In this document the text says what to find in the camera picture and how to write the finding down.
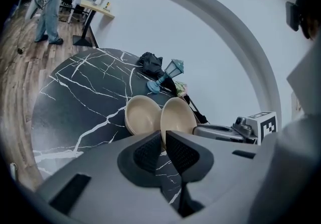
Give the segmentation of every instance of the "black stand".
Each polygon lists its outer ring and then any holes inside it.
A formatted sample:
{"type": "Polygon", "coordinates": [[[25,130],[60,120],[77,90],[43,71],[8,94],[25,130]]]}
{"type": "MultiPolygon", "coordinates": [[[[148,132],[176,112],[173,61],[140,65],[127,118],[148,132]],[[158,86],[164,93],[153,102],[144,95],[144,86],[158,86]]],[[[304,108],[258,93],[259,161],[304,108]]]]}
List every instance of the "black stand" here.
{"type": "Polygon", "coordinates": [[[96,11],[91,11],[90,15],[88,16],[84,31],[82,32],[81,36],[72,36],[72,44],[73,45],[79,45],[79,46],[88,46],[88,47],[92,47],[92,43],[90,41],[89,37],[86,37],[87,34],[87,30],[89,28],[89,25],[92,21],[92,18],[94,17],[96,11]]]}

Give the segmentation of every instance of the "white vein pattern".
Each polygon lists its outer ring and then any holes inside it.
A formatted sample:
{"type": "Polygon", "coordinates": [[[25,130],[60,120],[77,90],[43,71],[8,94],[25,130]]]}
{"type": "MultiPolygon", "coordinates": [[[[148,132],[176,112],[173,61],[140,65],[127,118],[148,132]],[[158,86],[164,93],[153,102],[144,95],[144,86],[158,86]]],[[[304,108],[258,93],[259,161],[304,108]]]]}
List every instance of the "white vein pattern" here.
{"type": "Polygon", "coordinates": [[[91,56],[93,56],[93,55],[98,54],[98,53],[99,53],[99,52],[90,53],[90,55],[91,55],[91,56]]]}
{"type": "Polygon", "coordinates": [[[103,79],[104,79],[105,74],[106,74],[106,72],[108,71],[109,67],[111,67],[111,65],[112,65],[114,62],[115,62],[115,59],[114,59],[114,61],[113,61],[110,65],[108,65],[108,64],[106,64],[106,63],[104,63],[104,62],[102,62],[103,64],[105,64],[105,65],[107,66],[107,69],[104,71],[104,76],[102,77],[103,79]]]}
{"type": "Polygon", "coordinates": [[[59,73],[60,71],[62,71],[63,69],[65,69],[65,68],[67,68],[67,67],[69,67],[70,65],[72,65],[73,66],[73,64],[74,63],[77,63],[77,64],[79,64],[79,62],[81,61],[81,60],[83,60],[83,59],[85,59],[86,58],[86,56],[85,57],[83,57],[83,58],[79,58],[79,57],[77,57],[77,56],[75,56],[76,58],[78,58],[79,60],[78,61],[75,61],[75,60],[73,60],[73,59],[71,59],[71,58],[69,58],[70,60],[72,60],[73,62],[72,63],[70,63],[70,64],[68,64],[67,66],[65,66],[65,67],[63,67],[62,69],[60,69],[60,70],[58,70],[57,71],[57,73],[59,73]]]}
{"type": "Polygon", "coordinates": [[[162,169],[165,165],[167,165],[167,164],[170,164],[172,161],[168,161],[168,162],[166,162],[164,165],[162,165],[162,166],[160,166],[158,169],[156,169],[156,170],[160,170],[160,169],[162,169]]]}
{"type": "Polygon", "coordinates": [[[126,128],[126,126],[117,125],[117,124],[114,124],[114,123],[110,123],[110,124],[113,124],[113,125],[115,125],[115,126],[117,126],[117,127],[126,128]]]}
{"type": "Polygon", "coordinates": [[[125,53],[125,54],[127,54],[127,55],[129,55],[129,56],[134,56],[135,58],[138,58],[138,56],[137,56],[137,55],[127,53],[126,51],[122,51],[122,52],[123,52],[123,53],[125,53]]]}
{"type": "Polygon", "coordinates": [[[71,91],[71,89],[69,88],[69,86],[67,86],[65,83],[61,82],[58,78],[54,78],[53,76],[49,76],[49,77],[52,78],[53,80],[57,81],[60,85],[65,86],[66,88],[68,88],[69,91],[71,92],[71,94],[72,94],[83,106],[85,106],[87,109],[89,109],[90,111],[92,111],[92,112],[94,112],[94,113],[96,113],[96,114],[99,114],[99,115],[101,115],[101,116],[103,116],[103,117],[106,117],[106,116],[104,116],[103,114],[100,114],[100,113],[94,111],[93,109],[89,108],[88,106],[86,106],[81,100],[79,100],[79,99],[75,96],[75,94],[71,91]]]}
{"type": "Polygon", "coordinates": [[[159,91],[159,92],[170,97],[170,95],[168,95],[168,94],[166,94],[166,93],[164,93],[164,92],[161,92],[161,91],[159,91]]]}
{"type": "Polygon", "coordinates": [[[39,91],[39,93],[45,94],[47,97],[49,97],[49,98],[51,98],[51,99],[53,99],[53,100],[56,100],[56,99],[54,99],[53,97],[51,97],[50,95],[48,95],[48,94],[46,94],[46,93],[43,93],[43,92],[41,92],[41,91],[39,91]]]}
{"type": "Polygon", "coordinates": [[[115,97],[113,97],[113,96],[111,96],[111,95],[104,94],[104,93],[100,93],[100,92],[96,92],[95,90],[90,89],[88,86],[82,85],[82,84],[80,84],[80,83],[78,83],[78,82],[76,82],[76,81],[74,81],[74,80],[71,80],[70,78],[63,76],[63,75],[61,75],[60,73],[58,73],[58,75],[61,76],[62,78],[65,78],[65,79],[68,80],[69,82],[72,82],[72,83],[74,83],[74,84],[77,84],[77,85],[85,88],[85,89],[88,89],[88,90],[92,91],[92,92],[95,93],[95,94],[100,94],[100,95],[108,96],[108,97],[111,97],[111,98],[114,98],[114,99],[118,100],[117,98],[115,98],[115,97]]]}
{"type": "Polygon", "coordinates": [[[131,71],[130,69],[126,68],[125,66],[124,66],[124,68],[127,69],[127,70],[129,70],[129,71],[131,71]]]}
{"type": "Polygon", "coordinates": [[[90,57],[88,60],[93,59],[93,58],[99,58],[101,56],[106,56],[106,55],[101,54],[101,55],[98,55],[98,56],[95,56],[95,57],[90,57]]]}
{"type": "Polygon", "coordinates": [[[176,200],[176,198],[179,196],[181,191],[182,191],[182,188],[172,197],[172,199],[170,200],[169,204],[172,204],[176,200]]]}
{"type": "Polygon", "coordinates": [[[178,173],[175,174],[175,175],[169,175],[169,176],[167,176],[167,177],[174,177],[174,176],[177,176],[177,175],[178,175],[178,173]]]}
{"type": "Polygon", "coordinates": [[[110,65],[108,65],[107,63],[104,63],[104,62],[102,61],[102,63],[107,66],[106,71],[109,69],[109,67],[111,67],[112,69],[115,69],[114,67],[112,67],[112,65],[114,64],[114,62],[115,62],[115,59],[114,59],[114,61],[113,61],[110,65]]]}
{"type": "Polygon", "coordinates": [[[120,97],[131,98],[130,96],[124,96],[124,95],[121,95],[121,94],[119,94],[119,93],[115,93],[115,92],[113,92],[113,91],[110,91],[110,90],[108,90],[108,89],[105,88],[105,87],[103,87],[103,88],[106,89],[107,91],[111,92],[111,93],[117,94],[117,95],[120,96],[120,97]]]}
{"type": "Polygon", "coordinates": [[[71,150],[66,150],[63,152],[58,152],[58,153],[49,153],[49,154],[41,154],[35,156],[35,161],[36,163],[39,163],[43,160],[47,159],[66,159],[66,158],[76,158],[80,155],[82,155],[83,152],[73,152],[71,150]]]}
{"type": "Polygon", "coordinates": [[[104,70],[103,70],[103,69],[98,68],[97,66],[95,66],[95,65],[94,65],[94,64],[92,64],[92,63],[90,63],[89,61],[86,61],[86,59],[85,59],[85,61],[84,61],[84,62],[88,63],[88,64],[89,64],[89,66],[92,66],[92,67],[94,67],[94,68],[98,69],[100,72],[104,73],[104,70]]]}
{"type": "Polygon", "coordinates": [[[118,133],[118,131],[115,133],[115,135],[112,137],[112,139],[108,142],[109,144],[114,140],[117,133],[118,133]]]}
{"type": "Polygon", "coordinates": [[[121,60],[122,62],[124,61],[124,60],[123,60],[124,54],[125,54],[125,52],[122,51],[122,55],[121,55],[121,57],[120,57],[120,60],[121,60]]]}
{"type": "Polygon", "coordinates": [[[173,190],[175,190],[175,189],[177,189],[177,188],[179,188],[180,187],[180,185],[178,185],[178,186],[176,186],[176,187],[174,187],[174,188],[172,188],[172,189],[169,189],[169,190],[167,190],[167,191],[173,191],[173,190]]]}
{"type": "Polygon", "coordinates": [[[142,76],[143,78],[147,79],[148,81],[154,81],[154,80],[151,80],[149,77],[146,77],[144,76],[143,74],[137,72],[138,75],[142,76]]]}
{"type": "Polygon", "coordinates": [[[114,78],[116,78],[116,79],[119,79],[119,80],[121,81],[121,79],[120,79],[120,78],[115,77],[115,76],[113,76],[113,75],[110,75],[110,74],[108,74],[107,72],[106,72],[105,74],[107,74],[108,76],[114,77],[114,78]]]}
{"type": "Polygon", "coordinates": [[[122,72],[124,72],[126,75],[128,75],[129,76],[129,74],[127,73],[127,72],[125,72],[124,70],[122,70],[121,68],[119,68],[118,66],[117,66],[117,68],[118,69],[120,69],[122,72]]]}
{"type": "Polygon", "coordinates": [[[74,73],[72,73],[72,75],[71,75],[71,78],[75,75],[75,73],[77,72],[77,70],[79,69],[79,67],[88,59],[89,55],[90,55],[90,54],[88,54],[87,57],[86,57],[80,64],[77,65],[74,73]]]}
{"type": "Polygon", "coordinates": [[[94,87],[93,87],[92,83],[90,82],[89,78],[88,78],[86,75],[84,75],[80,70],[78,70],[78,71],[79,71],[79,73],[80,73],[82,76],[84,76],[85,78],[87,78],[88,82],[90,83],[90,86],[91,86],[92,90],[94,90],[95,92],[97,92],[97,91],[94,89],[94,87]]]}
{"type": "Polygon", "coordinates": [[[111,58],[114,58],[115,60],[120,61],[120,62],[122,62],[123,64],[131,65],[131,66],[134,66],[134,67],[141,67],[141,66],[138,66],[138,65],[135,65],[135,64],[131,64],[131,63],[127,63],[127,62],[123,62],[123,61],[121,61],[121,60],[117,59],[116,57],[114,57],[114,56],[110,55],[110,54],[109,54],[109,52],[105,52],[105,51],[101,50],[100,48],[97,48],[97,50],[99,50],[99,51],[103,52],[103,53],[104,53],[104,54],[106,54],[106,55],[109,55],[111,58]]]}
{"type": "Polygon", "coordinates": [[[132,96],[132,89],[131,89],[131,77],[132,77],[132,73],[134,72],[134,69],[135,69],[135,68],[133,68],[133,69],[131,70],[131,72],[130,72],[130,76],[129,76],[129,85],[130,85],[130,92],[131,92],[131,96],[132,96]]]}
{"type": "MultiPolygon", "coordinates": [[[[103,141],[103,142],[100,142],[99,144],[97,145],[94,145],[94,146],[79,146],[78,148],[93,148],[93,147],[96,147],[96,146],[99,146],[101,144],[104,144],[104,143],[111,143],[113,141],[113,139],[115,138],[116,134],[118,133],[118,131],[115,133],[115,135],[112,137],[112,139],[110,141],[103,141]]],[[[33,150],[33,153],[39,153],[39,154],[43,154],[43,153],[46,153],[46,152],[50,152],[50,151],[54,151],[54,150],[57,150],[57,149],[68,149],[68,148],[74,148],[75,146],[67,146],[67,147],[63,147],[63,146],[59,146],[59,147],[55,147],[55,148],[51,148],[51,149],[47,149],[47,150],[43,150],[43,151],[38,151],[38,150],[33,150]]]]}
{"type": "Polygon", "coordinates": [[[40,167],[38,167],[38,169],[39,169],[40,171],[42,171],[42,172],[47,173],[47,174],[50,175],[50,176],[53,174],[51,171],[48,171],[48,170],[46,170],[45,168],[40,168],[40,167]]]}
{"type": "Polygon", "coordinates": [[[40,92],[41,92],[42,90],[44,90],[47,86],[49,86],[52,82],[54,82],[54,80],[50,81],[46,86],[44,86],[43,88],[41,88],[40,92]]]}
{"type": "Polygon", "coordinates": [[[77,141],[77,144],[75,145],[75,148],[73,150],[73,153],[76,154],[77,153],[77,150],[78,150],[78,147],[79,147],[79,144],[82,140],[83,137],[85,137],[86,135],[90,134],[90,133],[93,133],[94,131],[96,131],[97,129],[107,125],[109,122],[109,119],[116,116],[121,110],[125,109],[126,106],[123,106],[122,108],[119,108],[117,112],[113,113],[113,114],[110,114],[106,117],[106,120],[96,126],[94,126],[92,129],[86,131],[85,133],[81,134],[80,137],[78,138],[78,141],[77,141]]]}
{"type": "Polygon", "coordinates": [[[126,105],[127,105],[127,103],[128,103],[128,96],[127,96],[127,91],[126,91],[126,89],[127,89],[127,84],[126,84],[126,82],[124,81],[124,79],[122,80],[122,82],[124,82],[124,84],[125,84],[125,97],[126,97],[126,105]]]}

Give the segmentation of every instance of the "jeans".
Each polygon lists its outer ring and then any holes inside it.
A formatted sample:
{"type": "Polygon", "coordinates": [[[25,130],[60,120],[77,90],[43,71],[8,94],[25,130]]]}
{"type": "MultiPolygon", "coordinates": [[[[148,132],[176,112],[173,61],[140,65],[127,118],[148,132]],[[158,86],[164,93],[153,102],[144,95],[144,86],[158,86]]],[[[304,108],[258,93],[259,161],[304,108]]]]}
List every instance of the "jeans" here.
{"type": "Polygon", "coordinates": [[[59,39],[57,28],[60,0],[47,0],[46,3],[38,20],[35,42],[41,40],[47,31],[48,42],[54,43],[59,39]]]}

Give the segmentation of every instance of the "tan bowl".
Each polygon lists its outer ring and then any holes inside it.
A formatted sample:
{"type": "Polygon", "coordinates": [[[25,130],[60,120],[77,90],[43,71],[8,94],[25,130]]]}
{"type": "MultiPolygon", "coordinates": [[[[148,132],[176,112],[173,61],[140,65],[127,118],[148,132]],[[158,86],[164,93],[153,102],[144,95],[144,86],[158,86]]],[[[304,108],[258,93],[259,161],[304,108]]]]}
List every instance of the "tan bowl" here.
{"type": "Polygon", "coordinates": [[[194,113],[185,101],[175,97],[166,102],[160,117],[160,131],[164,144],[167,130],[192,134],[196,125],[194,113]]]}
{"type": "Polygon", "coordinates": [[[125,125],[132,135],[160,130],[161,108],[152,99],[136,95],[130,99],[125,109],[125,125]]]}

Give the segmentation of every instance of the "black bag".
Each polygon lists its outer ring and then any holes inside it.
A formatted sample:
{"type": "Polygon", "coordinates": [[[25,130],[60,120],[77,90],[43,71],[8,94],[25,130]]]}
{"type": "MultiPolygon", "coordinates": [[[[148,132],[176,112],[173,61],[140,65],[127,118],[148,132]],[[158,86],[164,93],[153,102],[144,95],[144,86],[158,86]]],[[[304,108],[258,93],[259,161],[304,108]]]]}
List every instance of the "black bag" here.
{"type": "MultiPolygon", "coordinates": [[[[162,57],[157,58],[154,54],[146,52],[139,58],[138,62],[142,64],[142,71],[147,75],[160,78],[165,74],[162,70],[162,57]]],[[[171,78],[167,77],[162,86],[170,89],[177,96],[176,86],[171,78]]]]}
{"type": "Polygon", "coordinates": [[[157,58],[154,54],[146,52],[139,58],[142,64],[142,71],[148,75],[160,78],[164,75],[162,71],[163,58],[157,58]]]}

